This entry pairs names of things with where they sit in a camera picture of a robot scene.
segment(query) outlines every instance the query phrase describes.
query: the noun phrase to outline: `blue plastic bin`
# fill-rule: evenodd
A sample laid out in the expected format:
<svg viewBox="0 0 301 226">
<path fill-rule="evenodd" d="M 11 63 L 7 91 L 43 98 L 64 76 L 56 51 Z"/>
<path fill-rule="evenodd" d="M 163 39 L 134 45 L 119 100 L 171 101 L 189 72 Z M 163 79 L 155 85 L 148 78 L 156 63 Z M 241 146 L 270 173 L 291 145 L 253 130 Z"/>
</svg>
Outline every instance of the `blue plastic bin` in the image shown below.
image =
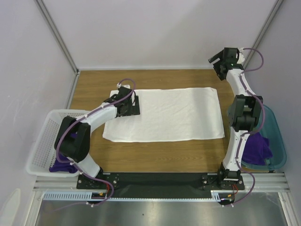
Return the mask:
<svg viewBox="0 0 301 226">
<path fill-rule="evenodd" d="M 286 162 L 286 151 L 273 111 L 266 105 L 264 106 L 264 109 L 266 115 L 265 123 L 260 131 L 260 134 L 263 137 L 269 139 L 269 147 L 273 153 L 273 157 L 270 159 L 266 159 L 265 166 L 249 164 L 244 161 L 242 161 L 242 165 L 253 170 L 277 170 L 283 167 Z M 260 126 L 261 122 L 262 122 L 262 114 L 260 115 L 258 126 L 255 129 L 257 129 Z"/>
</svg>

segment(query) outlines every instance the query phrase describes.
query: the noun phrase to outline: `white laundry basket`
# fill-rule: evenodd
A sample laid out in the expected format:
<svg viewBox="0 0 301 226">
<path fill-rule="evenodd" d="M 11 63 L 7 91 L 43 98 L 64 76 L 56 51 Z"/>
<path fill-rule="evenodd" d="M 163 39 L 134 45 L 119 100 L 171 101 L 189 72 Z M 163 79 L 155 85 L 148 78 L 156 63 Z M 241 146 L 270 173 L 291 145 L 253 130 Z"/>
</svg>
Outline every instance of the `white laundry basket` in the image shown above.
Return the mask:
<svg viewBox="0 0 301 226">
<path fill-rule="evenodd" d="M 88 111 L 68 109 L 52 110 L 49 112 L 26 165 L 26 170 L 29 174 L 61 178 L 75 177 L 79 174 L 78 171 L 76 173 L 51 173 L 49 172 L 49 168 L 52 167 L 55 162 L 55 139 L 63 118 L 67 115 L 78 117 L 86 113 L 88 113 Z"/>
</svg>

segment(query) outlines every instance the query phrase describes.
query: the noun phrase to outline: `purple fabric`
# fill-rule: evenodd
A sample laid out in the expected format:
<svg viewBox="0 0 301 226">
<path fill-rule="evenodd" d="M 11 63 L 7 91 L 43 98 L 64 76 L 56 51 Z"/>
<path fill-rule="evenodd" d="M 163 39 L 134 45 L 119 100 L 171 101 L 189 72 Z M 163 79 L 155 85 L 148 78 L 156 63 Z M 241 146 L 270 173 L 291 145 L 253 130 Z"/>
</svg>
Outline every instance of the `purple fabric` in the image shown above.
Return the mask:
<svg viewBox="0 0 301 226">
<path fill-rule="evenodd" d="M 269 139 L 262 137 L 260 133 L 248 138 L 242 157 L 244 162 L 264 166 L 265 159 L 271 157 L 273 157 L 273 153 L 269 148 Z"/>
<path fill-rule="evenodd" d="M 60 159 L 61 160 L 68 160 L 67 157 L 60 155 Z M 60 163 L 57 159 L 55 160 L 55 163 L 53 164 L 52 167 L 49 168 L 49 172 L 58 172 L 58 171 L 62 171 L 62 172 L 69 172 L 69 173 L 76 173 L 77 169 L 70 165 L 69 163 Z"/>
</svg>

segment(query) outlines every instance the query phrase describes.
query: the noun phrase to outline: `white cloth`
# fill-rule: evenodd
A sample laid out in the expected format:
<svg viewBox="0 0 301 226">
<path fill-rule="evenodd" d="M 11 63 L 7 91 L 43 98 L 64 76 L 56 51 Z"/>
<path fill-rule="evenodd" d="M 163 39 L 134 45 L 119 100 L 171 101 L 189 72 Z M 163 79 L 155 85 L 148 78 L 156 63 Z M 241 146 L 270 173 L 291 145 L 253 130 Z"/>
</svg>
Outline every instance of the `white cloth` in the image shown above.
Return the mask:
<svg viewBox="0 0 301 226">
<path fill-rule="evenodd" d="M 140 89 L 140 115 L 106 122 L 103 137 L 113 142 L 158 142 L 224 137 L 216 89 Z"/>
</svg>

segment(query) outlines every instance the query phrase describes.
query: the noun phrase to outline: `brown wood surface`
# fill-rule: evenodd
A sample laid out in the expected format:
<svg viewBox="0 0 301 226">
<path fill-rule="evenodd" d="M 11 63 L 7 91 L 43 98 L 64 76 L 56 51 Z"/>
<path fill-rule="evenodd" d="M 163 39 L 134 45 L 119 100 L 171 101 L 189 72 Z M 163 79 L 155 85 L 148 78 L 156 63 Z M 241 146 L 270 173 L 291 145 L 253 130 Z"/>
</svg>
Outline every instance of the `brown wood surface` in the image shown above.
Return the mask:
<svg viewBox="0 0 301 226">
<path fill-rule="evenodd" d="M 82 71 L 71 109 L 92 110 L 109 97 L 123 78 L 132 78 L 137 89 L 217 89 L 226 137 L 179 142 L 114 143 L 103 138 L 101 126 L 91 137 L 90 154 L 109 172 L 216 172 L 229 143 L 227 108 L 234 95 L 213 70 Z"/>
</svg>

